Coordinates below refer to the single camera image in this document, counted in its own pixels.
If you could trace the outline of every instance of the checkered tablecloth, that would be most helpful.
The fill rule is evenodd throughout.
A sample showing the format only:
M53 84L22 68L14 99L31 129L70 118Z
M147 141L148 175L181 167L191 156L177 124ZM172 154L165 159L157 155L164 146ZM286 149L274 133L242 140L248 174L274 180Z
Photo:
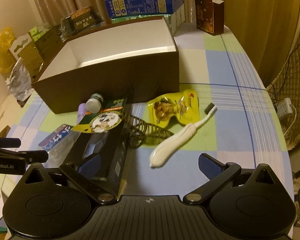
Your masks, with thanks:
M162 168L149 167L153 146L129 150L124 172L125 194L178 194L182 198L208 181L198 168L198 157L205 152L223 163L236 162L243 168L268 163L292 196L290 160L279 120L235 36L226 27L224 34L211 36L194 25L183 24L175 34L175 41L180 57L180 90L197 91L201 118L210 102L218 110ZM134 104L132 113L149 119L146 103ZM36 149L59 125L74 125L76 117L76 112L53 114L34 93L9 137L21 139L19 150ZM181 125L176 123L171 131L180 129Z

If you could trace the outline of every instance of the power outlet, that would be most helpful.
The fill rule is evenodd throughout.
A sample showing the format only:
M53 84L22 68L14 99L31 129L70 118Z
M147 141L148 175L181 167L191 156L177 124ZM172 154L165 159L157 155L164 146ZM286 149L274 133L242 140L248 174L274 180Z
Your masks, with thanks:
M293 114L290 98L285 98L277 104L277 116L279 120L286 117L288 114Z

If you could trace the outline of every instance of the white bottle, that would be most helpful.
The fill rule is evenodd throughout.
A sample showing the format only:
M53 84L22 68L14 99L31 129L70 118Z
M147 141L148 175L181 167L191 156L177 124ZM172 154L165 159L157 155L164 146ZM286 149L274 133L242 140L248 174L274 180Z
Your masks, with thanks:
M103 96L99 93L94 93L90 99L86 102L86 110L92 114L96 114L100 111L103 103Z

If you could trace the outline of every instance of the metal screw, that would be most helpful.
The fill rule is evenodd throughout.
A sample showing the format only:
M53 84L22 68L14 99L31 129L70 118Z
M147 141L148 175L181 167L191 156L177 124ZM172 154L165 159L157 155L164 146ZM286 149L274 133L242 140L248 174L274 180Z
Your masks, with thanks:
M98 199L100 201L103 201L103 202L109 202L109 201L114 199L114 196L112 194L109 194L109 193L103 193L103 194L98 196Z
M186 199L191 201L191 202L196 202L201 199L201 196L197 193L190 193L186 196Z

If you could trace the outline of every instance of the white toothbrush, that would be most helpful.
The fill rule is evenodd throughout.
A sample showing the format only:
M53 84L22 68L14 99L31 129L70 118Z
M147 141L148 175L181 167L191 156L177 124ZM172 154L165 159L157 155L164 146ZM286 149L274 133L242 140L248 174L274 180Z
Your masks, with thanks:
M187 124L180 132L160 143L150 155L150 167L161 167L176 149L187 142L195 134L196 130L210 119L216 110L217 107L213 103L210 103L205 109L205 112L208 112L205 118L199 122Z

